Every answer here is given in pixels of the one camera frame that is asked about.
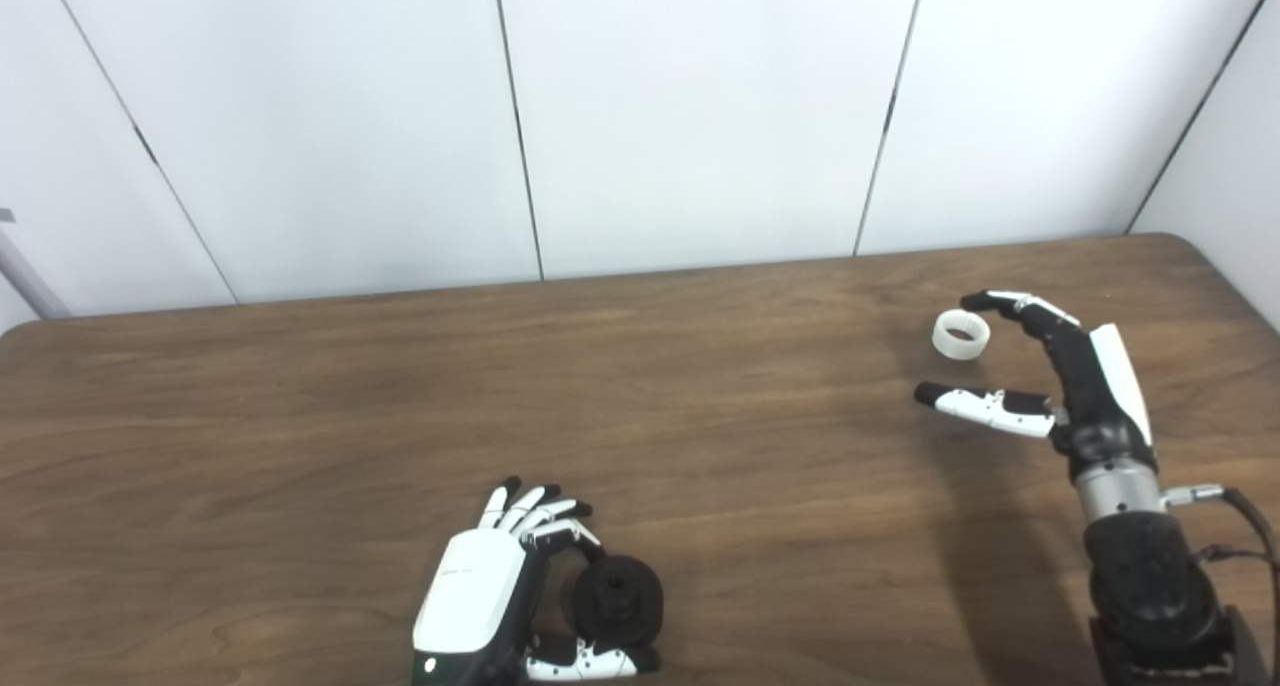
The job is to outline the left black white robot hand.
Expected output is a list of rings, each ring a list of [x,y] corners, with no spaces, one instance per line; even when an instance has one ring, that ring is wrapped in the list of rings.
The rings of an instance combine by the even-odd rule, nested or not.
[[[413,685],[540,685],[626,680],[659,671],[666,595],[657,572],[611,554],[585,525],[593,508],[547,484],[506,477],[472,529],[445,545],[413,622]],[[559,554],[585,570],[567,596],[570,634],[534,622]]]

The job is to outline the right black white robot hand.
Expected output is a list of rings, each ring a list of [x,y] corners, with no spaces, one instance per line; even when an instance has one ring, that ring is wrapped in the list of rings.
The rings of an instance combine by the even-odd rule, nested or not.
[[[993,430],[1043,436],[1068,458],[1071,477],[1120,459],[1158,472],[1144,395],[1115,323],[1088,330],[1071,314],[1021,291],[977,291],[965,294],[960,307],[1020,323],[1043,347],[1062,402],[1052,404],[1046,394],[919,381],[918,403]]]

